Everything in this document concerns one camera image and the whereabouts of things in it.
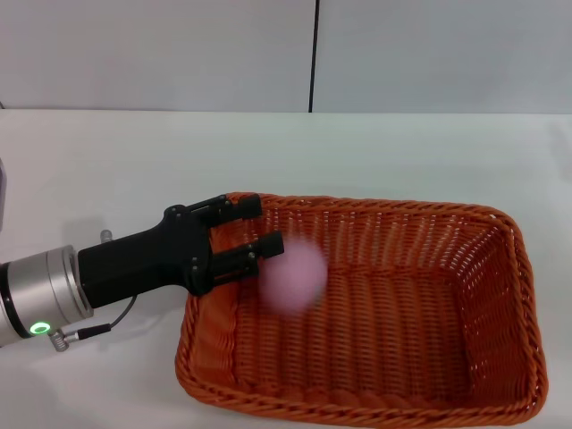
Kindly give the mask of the pink peach toy ball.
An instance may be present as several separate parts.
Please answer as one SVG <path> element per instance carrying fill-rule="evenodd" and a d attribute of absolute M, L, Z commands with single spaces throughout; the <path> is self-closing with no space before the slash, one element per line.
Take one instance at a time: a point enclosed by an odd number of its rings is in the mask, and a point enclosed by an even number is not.
<path fill-rule="evenodd" d="M 275 314 L 297 315 L 320 298 L 327 277 L 326 257 L 315 243 L 287 238 L 283 253 L 264 261 L 258 278 L 258 295 Z"/>

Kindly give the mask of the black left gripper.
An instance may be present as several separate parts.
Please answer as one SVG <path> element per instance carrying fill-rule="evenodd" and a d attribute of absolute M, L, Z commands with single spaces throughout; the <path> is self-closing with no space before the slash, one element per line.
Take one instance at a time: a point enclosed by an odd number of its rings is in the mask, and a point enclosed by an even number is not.
<path fill-rule="evenodd" d="M 192 261 L 205 261 L 210 244 L 207 226 L 261 216 L 258 194 L 232 202 L 226 195 L 191 206 L 172 206 L 153 228 L 111 240 L 78 253 L 80 284 L 93 308 L 166 285 L 189 285 Z M 273 231 L 255 241 L 215 253 L 211 259 L 214 286 L 257 276 L 258 261 L 284 252 L 282 233 Z"/>

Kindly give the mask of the black vertical wall strip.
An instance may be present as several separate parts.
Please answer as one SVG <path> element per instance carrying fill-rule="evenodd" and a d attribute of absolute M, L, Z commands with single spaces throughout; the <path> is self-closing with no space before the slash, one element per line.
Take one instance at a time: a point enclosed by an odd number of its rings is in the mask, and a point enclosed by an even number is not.
<path fill-rule="evenodd" d="M 318 35 L 319 35 L 320 8 L 321 8 L 321 0 L 315 0 L 314 19 L 313 19 L 312 52 L 311 52 L 311 66 L 310 66 L 310 78 L 309 78 L 309 87 L 308 87 L 308 104 L 307 104 L 307 111 L 310 114 L 314 110 L 315 68 L 316 68 L 316 55 L 317 55 Z"/>

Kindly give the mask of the orange woven plastic basket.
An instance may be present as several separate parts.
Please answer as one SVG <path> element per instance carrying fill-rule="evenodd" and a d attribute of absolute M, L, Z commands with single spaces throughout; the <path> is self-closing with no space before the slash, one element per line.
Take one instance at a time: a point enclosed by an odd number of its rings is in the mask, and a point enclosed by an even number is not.
<path fill-rule="evenodd" d="M 269 231 L 319 245 L 324 295 L 274 315 L 248 279 L 189 298 L 175 372 L 189 396 L 324 425 L 515 425 L 548 393 L 533 270 L 517 224 L 460 203 L 263 195 L 215 250 Z"/>

